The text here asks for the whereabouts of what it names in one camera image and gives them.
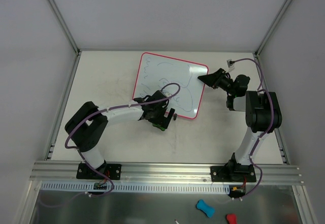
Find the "green whiteboard eraser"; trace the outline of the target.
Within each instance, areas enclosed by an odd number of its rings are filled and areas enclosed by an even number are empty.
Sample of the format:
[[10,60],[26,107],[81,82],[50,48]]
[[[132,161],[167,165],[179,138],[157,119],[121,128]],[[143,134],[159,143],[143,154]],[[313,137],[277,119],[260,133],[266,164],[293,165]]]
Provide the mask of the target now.
[[158,129],[160,129],[161,131],[165,131],[165,130],[166,130],[164,127],[162,127],[162,126],[159,125],[159,124],[154,124],[154,123],[153,123],[152,126],[158,128]]

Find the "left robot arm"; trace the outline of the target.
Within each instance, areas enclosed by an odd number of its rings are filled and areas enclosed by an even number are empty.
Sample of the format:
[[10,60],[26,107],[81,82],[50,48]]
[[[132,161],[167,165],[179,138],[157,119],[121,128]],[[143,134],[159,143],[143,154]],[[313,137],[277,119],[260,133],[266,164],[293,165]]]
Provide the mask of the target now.
[[86,102],[66,123],[66,149],[75,149],[83,162],[78,166],[77,179],[120,179],[121,165],[109,164],[99,150],[98,143],[106,127],[115,124],[147,120],[164,131],[172,120],[175,109],[165,116],[171,96],[157,90],[153,95],[135,98],[127,105],[100,110],[92,101]]

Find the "pink framed whiteboard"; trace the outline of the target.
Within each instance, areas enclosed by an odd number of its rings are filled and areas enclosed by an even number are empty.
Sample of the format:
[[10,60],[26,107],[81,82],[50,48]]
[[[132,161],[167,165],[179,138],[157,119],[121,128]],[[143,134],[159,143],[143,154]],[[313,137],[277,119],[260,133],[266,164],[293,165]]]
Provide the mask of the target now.
[[206,65],[165,55],[145,52],[141,55],[133,98],[152,95],[157,90],[177,93],[169,100],[179,117],[195,119],[204,91],[198,76],[207,75]]

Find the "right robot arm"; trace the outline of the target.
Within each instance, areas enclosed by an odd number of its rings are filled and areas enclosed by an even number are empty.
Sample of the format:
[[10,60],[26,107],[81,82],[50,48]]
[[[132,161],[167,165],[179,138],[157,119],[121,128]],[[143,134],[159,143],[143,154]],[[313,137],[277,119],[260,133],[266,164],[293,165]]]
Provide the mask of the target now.
[[227,92],[226,106],[231,111],[244,111],[247,130],[239,148],[224,166],[210,168],[213,182],[256,182],[253,158],[263,140],[282,124],[282,114],[275,92],[249,91],[250,78],[238,75],[231,79],[224,69],[198,76],[213,89]]

